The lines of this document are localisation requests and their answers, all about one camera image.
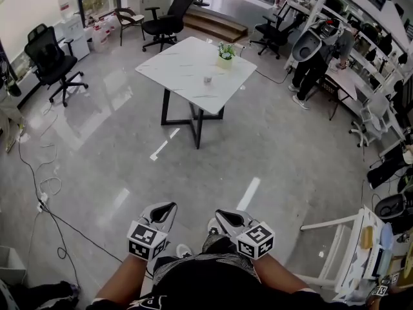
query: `mesh office chair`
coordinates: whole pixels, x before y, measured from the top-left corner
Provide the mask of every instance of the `mesh office chair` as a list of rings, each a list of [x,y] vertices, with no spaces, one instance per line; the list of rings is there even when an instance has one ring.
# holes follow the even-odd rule
[[[349,130],[348,133],[356,133],[360,137],[357,147],[368,147],[374,140],[381,139],[381,135],[388,132],[388,125],[385,115],[392,113],[390,102],[383,93],[376,92],[368,99],[367,104],[360,110],[363,124],[353,121],[351,124],[356,129]]]
[[[146,33],[155,36],[155,39],[153,42],[143,45],[142,51],[146,52],[147,47],[161,44],[162,52],[164,44],[174,45],[173,40],[176,41],[177,39],[176,36],[172,36],[172,34],[182,31],[183,16],[193,1],[194,0],[174,0],[169,7],[168,14],[159,18],[156,15],[156,10],[159,9],[159,7],[145,8],[145,10],[152,11],[154,19],[144,22],[142,29]]]
[[[288,37],[291,32],[298,28],[301,24],[304,23],[305,19],[307,18],[304,14],[298,14],[296,20],[291,23],[290,26],[286,27],[284,30],[279,31],[278,28],[282,22],[282,17],[279,17],[276,14],[273,14],[276,19],[271,19],[267,16],[263,16],[267,23],[263,23],[256,26],[256,30],[263,34],[261,40],[250,40],[250,43],[256,43],[263,45],[263,49],[258,52],[258,55],[261,55],[264,50],[267,48],[271,49],[276,54],[276,59],[279,59],[278,50],[281,46],[284,46],[288,42]]]
[[[27,35],[28,43],[25,46],[25,53],[33,61],[37,70],[35,74],[42,85],[53,85],[60,81],[61,86],[50,97],[49,102],[53,103],[53,98],[63,91],[63,106],[67,107],[66,90],[71,86],[84,86],[85,83],[73,83],[77,75],[83,76],[83,72],[76,72],[66,79],[66,75],[75,66],[77,58],[65,55],[59,47],[54,28],[40,24]]]

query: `box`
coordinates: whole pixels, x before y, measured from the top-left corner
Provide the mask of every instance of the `box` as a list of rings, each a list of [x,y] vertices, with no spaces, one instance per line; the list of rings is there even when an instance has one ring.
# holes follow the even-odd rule
[[[166,248],[167,233],[133,221],[128,231],[128,251],[146,261],[153,260]]]
[[[244,256],[257,260],[274,248],[274,238],[273,230],[265,222],[261,222],[237,236],[237,251]]]
[[[10,284],[20,284],[26,268],[14,248],[0,246],[0,279]]]

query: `person's arm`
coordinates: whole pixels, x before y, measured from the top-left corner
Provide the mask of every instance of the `person's arm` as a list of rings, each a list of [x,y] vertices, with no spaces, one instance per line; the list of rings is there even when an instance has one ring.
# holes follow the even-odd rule
[[[354,37],[350,32],[342,34],[339,38],[339,41],[343,43],[340,48],[339,67],[344,69],[346,67],[347,59],[350,56],[351,50],[353,49],[354,43],[356,41],[354,40]]]
[[[412,145],[406,145],[406,149],[413,154],[413,146]]]
[[[304,288],[309,288],[304,281],[285,269],[269,254],[254,261],[254,268],[264,285],[278,291],[292,294]]]
[[[129,254],[114,275],[97,293],[96,298],[128,306],[140,296],[146,265],[146,261]]]

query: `wooden step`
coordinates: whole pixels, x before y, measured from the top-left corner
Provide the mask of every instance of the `wooden step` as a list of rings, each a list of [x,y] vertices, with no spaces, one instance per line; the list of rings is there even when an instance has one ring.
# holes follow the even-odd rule
[[[239,33],[237,30],[229,30],[227,27],[223,27],[221,24],[210,23],[209,21],[205,21],[202,18],[196,16],[194,17],[188,14],[184,16],[183,22],[185,26],[189,28],[194,28],[195,30],[210,34],[211,36],[220,38],[229,43],[235,43],[237,40],[248,34],[248,30],[246,31],[246,33]]]
[[[190,15],[194,18],[200,19],[204,22],[211,23],[211,24],[214,24],[214,25],[218,25],[221,28],[225,28],[225,29],[230,30],[232,32],[237,32],[239,34],[244,34],[244,35],[247,35],[247,33],[248,33],[248,28],[243,26],[243,25],[237,24],[235,22],[228,21],[228,20],[220,18],[218,16],[214,16],[214,15],[204,13],[200,10],[188,9],[186,14]]]

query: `black office chair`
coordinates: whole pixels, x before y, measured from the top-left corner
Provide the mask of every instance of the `black office chair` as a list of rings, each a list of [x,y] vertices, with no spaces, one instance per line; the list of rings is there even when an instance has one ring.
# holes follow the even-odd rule
[[[279,48],[281,46],[284,46],[288,42],[288,37],[293,31],[293,29],[299,27],[301,24],[304,23],[306,15],[298,14],[296,20],[293,23],[291,23],[290,26],[286,27],[282,31],[278,30],[282,22],[282,18],[276,14],[274,14],[274,16],[276,17],[276,20],[271,19],[267,16],[263,16],[267,20],[267,23],[256,26],[256,30],[258,32],[261,32],[263,34],[263,37],[259,41],[250,40],[250,42],[264,46],[263,49],[258,53],[258,55],[261,55],[264,52],[264,50],[269,48],[274,53],[276,53],[276,59],[279,59]]]
[[[156,10],[159,9],[159,7],[145,8],[145,10],[152,11],[154,19],[144,22],[142,29],[146,33],[155,36],[155,38],[153,42],[143,45],[142,51],[146,52],[147,47],[161,44],[162,52],[164,44],[174,45],[173,40],[177,41],[177,39],[176,36],[172,36],[172,34],[182,31],[183,16],[193,1],[194,0],[174,0],[168,10],[168,14],[159,18],[156,15]]]
[[[25,53],[33,61],[37,70],[35,74],[42,85],[53,85],[60,81],[61,86],[50,97],[49,102],[53,103],[53,98],[63,91],[63,106],[67,107],[66,90],[71,86],[83,86],[88,88],[85,83],[73,83],[77,75],[83,76],[83,72],[76,72],[73,76],[66,79],[66,75],[75,66],[77,58],[74,56],[65,55],[57,44],[54,28],[40,24],[34,28],[28,35],[28,44],[25,46]],[[72,53],[70,42],[65,41],[69,45],[69,51]]]

